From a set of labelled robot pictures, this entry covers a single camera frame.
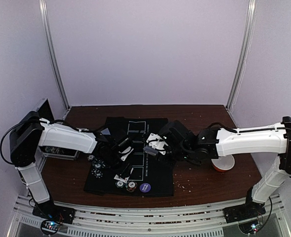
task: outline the vent grille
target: vent grille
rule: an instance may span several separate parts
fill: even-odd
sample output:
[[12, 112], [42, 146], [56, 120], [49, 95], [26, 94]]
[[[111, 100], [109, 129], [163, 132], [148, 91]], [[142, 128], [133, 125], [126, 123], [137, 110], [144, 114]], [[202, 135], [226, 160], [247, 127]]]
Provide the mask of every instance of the vent grille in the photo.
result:
[[[77, 230], [73, 228], [68, 228], [67, 235], [71, 237], [130, 237], [130, 235], [114, 235], [114, 234], [96, 234], [96, 232], [86, 231], [86, 230]], [[199, 231], [194, 234], [185, 234], [185, 235], [155, 235], [155, 236], [162, 236], [162, 237], [224, 237], [223, 229], [217, 228], [210, 231]]]
[[40, 227], [40, 221], [28, 216], [22, 216], [21, 220], [22, 223], [27, 224], [29, 226]]

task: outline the purple sticker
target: purple sticker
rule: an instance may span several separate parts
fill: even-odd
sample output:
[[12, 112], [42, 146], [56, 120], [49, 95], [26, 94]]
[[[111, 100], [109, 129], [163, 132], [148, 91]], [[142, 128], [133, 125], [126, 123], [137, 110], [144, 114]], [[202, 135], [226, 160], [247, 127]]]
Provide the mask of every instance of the purple sticker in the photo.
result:
[[141, 184], [141, 186], [140, 186], [140, 190], [141, 190], [141, 192], [143, 192], [143, 193], [147, 193], [148, 191], [151, 190], [151, 185], [148, 184], [148, 183]]

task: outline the aluminum frame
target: aluminum frame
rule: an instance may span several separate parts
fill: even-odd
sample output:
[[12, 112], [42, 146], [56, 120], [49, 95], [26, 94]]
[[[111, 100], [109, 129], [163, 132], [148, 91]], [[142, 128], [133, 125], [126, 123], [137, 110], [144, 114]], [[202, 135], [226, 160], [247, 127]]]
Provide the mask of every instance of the aluminum frame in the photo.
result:
[[62, 97], [63, 101], [63, 106], [65, 110], [68, 110], [70, 108], [70, 105], [68, 103], [67, 97], [66, 97], [66, 92], [63, 86], [63, 82], [61, 79], [60, 71], [58, 69], [58, 64], [56, 60], [56, 55], [53, 47], [53, 40], [52, 40], [52, 34], [50, 30], [50, 24], [49, 24], [49, 19], [48, 19], [48, 13], [47, 13], [47, 8], [46, 8], [46, 0], [39, 0], [39, 5], [40, 5], [40, 13], [41, 13], [41, 18], [43, 21], [43, 26], [44, 26], [44, 31], [45, 31], [45, 36], [46, 36], [46, 42], [50, 54], [50, 61], [51, 65], [53, 68], [54, 72], [54, 77], [56, 80], [56, 84], [59, 90], [59, 93]]
[[243, 77], [243, 73], [245, 69], [245, 60], [246, 60], [247, 52], [250, 47], [250, 41], [251, 41], [252, 31], [254, 27], [255, 11], [256, 11], [256, 0], [249, 0], [249, 9], [248, 9], [248, 15], [247, 15], [246, 24], [245, 24], [245, 31], [244, 31], [243, 41], [242, 41], [241, 53], [240, 53], [240, 57], [238, 61], [238, 66], [236, 68], [229, 99], [226, 105], [226, 108], [229, 111], [233, 110], [233, 105], [235, 103], [237, 93], [239, 92], [239, 86]]
[[[40, 217], [32, 215], [33, 209], [28, 203], [30, 198], [24, 196], [18, 197], [10, 228], [7, 232], [8, 237], [15, 236], [19, 223], [38, 227], [42, 221]], [[275, 218], [275, 221], [280, 226], [283, 236], [291, 237], [287, 224], [287, 215], [279, 195], [273, 195], [271, 198], [273, 202], [272, 213], [276, 213], [278, 217]], [[202, 205], [152, 209], [108, 208], [61, 202], [56, 202], [56, 204], [71, 207], [76, 210], [73, 223], [71, 225], [63, 225], [63, 231], [61, 230], [62, 235], [86, 237], [175, 237], [190, 236], [205, 232], [210, 233], [227, 226], [236, 225], [237, 222], [226, 223], [222, 210], [226, 207], [239, 205], [244, 202], [245, 198], [241, 198]], [[267, 217], [270, 210], [269, 201], [266, 202], [265, 208], [267, 212], [263, 216]]]

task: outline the paper cup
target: paper cup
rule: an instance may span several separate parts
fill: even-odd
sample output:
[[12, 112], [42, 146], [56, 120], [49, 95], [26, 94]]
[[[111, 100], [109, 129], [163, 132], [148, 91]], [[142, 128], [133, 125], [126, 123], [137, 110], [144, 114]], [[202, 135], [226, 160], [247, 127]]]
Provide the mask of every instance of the paper cup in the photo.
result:
[[219, 157], [219, 159], [212, 159], [212, 165], [215, 170], [225, 172], [232, 169], [235, 165], [235, 160], [232, 155], [226, 157]]

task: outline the gray wall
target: gray wall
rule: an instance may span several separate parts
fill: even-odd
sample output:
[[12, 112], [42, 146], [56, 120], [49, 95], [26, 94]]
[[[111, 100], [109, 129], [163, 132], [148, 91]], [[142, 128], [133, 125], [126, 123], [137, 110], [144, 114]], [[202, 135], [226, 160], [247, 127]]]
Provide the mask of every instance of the gray wall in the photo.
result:
[[[242, 127], [291, 116], [291, 0], [259, 0], [251, 48], [233, 117]], [[265, 173], [271, 154], [254, 154]], [[291, 179], [279, 191], [291, 220]]]
[[[0, 139], [43, 98], [54, 115], [64, 114], [58, 94], [37, 0], [0, 0]], [[4, 144], [8, 158], [8, 143]], [[0, 237], [17, 194], [24, 189], [13, 166], [0, 158]]]
[[49, 0], [71, 105], [225, 104], [248, 0]]

